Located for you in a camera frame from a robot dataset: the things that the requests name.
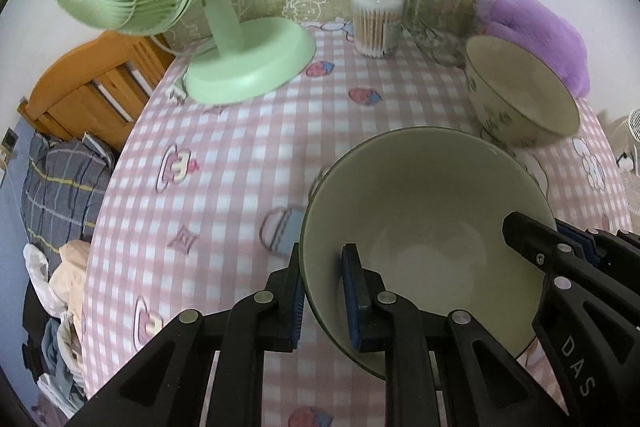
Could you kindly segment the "floral bowl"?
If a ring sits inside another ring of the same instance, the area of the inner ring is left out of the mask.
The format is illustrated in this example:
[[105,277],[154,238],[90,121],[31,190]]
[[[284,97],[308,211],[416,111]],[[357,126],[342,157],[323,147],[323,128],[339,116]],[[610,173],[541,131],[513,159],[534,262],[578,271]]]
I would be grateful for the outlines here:
[[580,114],[570,91],[543,61],[493,36],[469,38],[466,89],[478,121],[497,141],[518,148],[570,138]]
[[346,357],[374,376],[379,353],[349,339],[341,252],[419,309],[469,311],[511,355],[534,340],[544,276],[506,245],[502,224],[520,212],[553,225],[533,177],[499,147],[458,130],[395,130],[356,146],[326,173],[308,204],[300,267],[312,312]]

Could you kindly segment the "white floor fan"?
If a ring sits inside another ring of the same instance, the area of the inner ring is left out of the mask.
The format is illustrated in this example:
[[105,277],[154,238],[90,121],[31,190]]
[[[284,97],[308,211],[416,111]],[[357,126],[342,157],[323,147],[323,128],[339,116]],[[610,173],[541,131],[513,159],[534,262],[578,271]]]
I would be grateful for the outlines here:
[[623,181],[631,218],[636,222],[639,222],[639,114],[640,110],[635,108],[608,128],[608,142]]

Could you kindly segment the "pile of clothes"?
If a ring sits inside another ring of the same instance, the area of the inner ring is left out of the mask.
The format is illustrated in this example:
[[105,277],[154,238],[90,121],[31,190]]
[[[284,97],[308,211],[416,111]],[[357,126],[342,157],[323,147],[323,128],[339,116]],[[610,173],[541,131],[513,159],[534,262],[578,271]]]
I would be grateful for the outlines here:
[[23,249],[29,277],[23,308],[25,369],[40,392],[67,418],[86,403],[81,341],[82,303],[90,245],[80,239],[58,248],[58,265],[49,267],[39,248]]

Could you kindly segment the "purple plush cushion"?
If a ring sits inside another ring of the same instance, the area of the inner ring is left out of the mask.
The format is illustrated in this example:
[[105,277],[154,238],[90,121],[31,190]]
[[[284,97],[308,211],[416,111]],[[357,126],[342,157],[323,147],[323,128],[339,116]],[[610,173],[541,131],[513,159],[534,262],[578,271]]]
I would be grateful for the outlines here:
[[574,98],[591,83],[587,48],[580,33],[538,0],[484,0],[476,8],[482,34],[526,49],[553,70]]

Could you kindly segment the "blue plaid pillow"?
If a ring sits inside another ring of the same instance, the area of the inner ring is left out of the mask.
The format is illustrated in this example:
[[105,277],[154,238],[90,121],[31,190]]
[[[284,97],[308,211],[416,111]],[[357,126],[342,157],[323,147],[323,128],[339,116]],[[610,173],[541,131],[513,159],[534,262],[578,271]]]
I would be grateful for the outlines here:
[[49,258],[75,239],[89,243],[116,160],[114,150],[89,132],[70,141],[35,133],[22,196],[29,243]]

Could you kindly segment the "glass jar black lid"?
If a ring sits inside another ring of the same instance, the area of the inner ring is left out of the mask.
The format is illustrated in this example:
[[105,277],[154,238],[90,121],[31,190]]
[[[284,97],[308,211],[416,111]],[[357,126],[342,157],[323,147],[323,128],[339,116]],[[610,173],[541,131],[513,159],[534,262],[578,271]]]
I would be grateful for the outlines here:
[[405,0],[402,24],[418,48],[444,66],[464,65],[466,40],[483,26],[495,0]]

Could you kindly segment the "cotton swab container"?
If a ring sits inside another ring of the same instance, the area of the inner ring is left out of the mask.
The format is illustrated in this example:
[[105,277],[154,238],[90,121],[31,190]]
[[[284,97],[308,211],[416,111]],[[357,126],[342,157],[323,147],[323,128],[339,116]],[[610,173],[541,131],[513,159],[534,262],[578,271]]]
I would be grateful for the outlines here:
[[350,0],[356,50],[384,58],[398,46],[405,0]]

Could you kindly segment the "wooden bed headboard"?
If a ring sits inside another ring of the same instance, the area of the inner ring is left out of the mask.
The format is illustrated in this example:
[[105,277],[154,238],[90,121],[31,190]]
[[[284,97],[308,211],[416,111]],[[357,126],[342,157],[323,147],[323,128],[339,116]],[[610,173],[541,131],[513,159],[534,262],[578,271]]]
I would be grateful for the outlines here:
[[17,113],[42,134],[90,133],[119,152],[173,61],[149,37],[105,31],[53,63]]

